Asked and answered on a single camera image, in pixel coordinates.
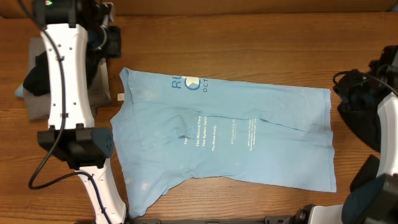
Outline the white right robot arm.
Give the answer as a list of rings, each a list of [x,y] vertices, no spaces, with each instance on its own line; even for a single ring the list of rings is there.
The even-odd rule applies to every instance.
[[[397,223],[397,46],[384,47],[369,67],[335,74],[333,89],[343,121],[380,156],[368,157],[344,204],[310,204],[291,217],[265,217],[265,223]]]

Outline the light blue printed t-shirt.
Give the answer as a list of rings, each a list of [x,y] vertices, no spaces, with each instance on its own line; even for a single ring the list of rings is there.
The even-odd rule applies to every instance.
[[[336,191],[329,90],[128,68],[120,78],[111,124],[130,216],[191,178]]]

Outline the black folded garment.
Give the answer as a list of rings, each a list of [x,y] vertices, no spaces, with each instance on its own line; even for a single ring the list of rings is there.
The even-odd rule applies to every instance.
[[[86,82],[89,88],[96,76],[100,58],[94,54],[86,55]],[[34,96],[50,93],[49,66],[46,51],[35,57],[35,67],[26,76],[23,87]]]

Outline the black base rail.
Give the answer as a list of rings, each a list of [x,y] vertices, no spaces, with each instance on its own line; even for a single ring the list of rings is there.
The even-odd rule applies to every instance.
[[[128,219],[125,224],[294,224],[303,223],[304,216],[266,216],[255,219],[221,219],[221,220],[159,220],[159,219]]]

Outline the black cloth pile right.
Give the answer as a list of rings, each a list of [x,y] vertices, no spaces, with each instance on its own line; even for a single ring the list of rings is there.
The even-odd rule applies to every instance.
[[[362,185],[375,179],[379,169],[379,164],[380,160],[376,156],[371,154],[352,180],[350,185],[350,192],[355,191]]]

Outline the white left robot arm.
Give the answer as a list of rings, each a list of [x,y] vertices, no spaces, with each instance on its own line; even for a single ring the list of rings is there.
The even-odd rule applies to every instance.
[[[40,29],[49,66],[48,129],[37,135],[49,156],[68,164],[83,182],[96,223],[126,223],[129,215],[111,171],[113,134],[97,128],[91,113],[86,56],[121,54],[114,5],[103,1],[34,1],[32,20]]]

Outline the light blue folded garment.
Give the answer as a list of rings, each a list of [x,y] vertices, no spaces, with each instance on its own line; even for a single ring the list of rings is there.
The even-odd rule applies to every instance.
[[[14,92],[14,94],[19,97],[19,98],[23,98],[24,97],[24,87],[23,85],[20,85]]]

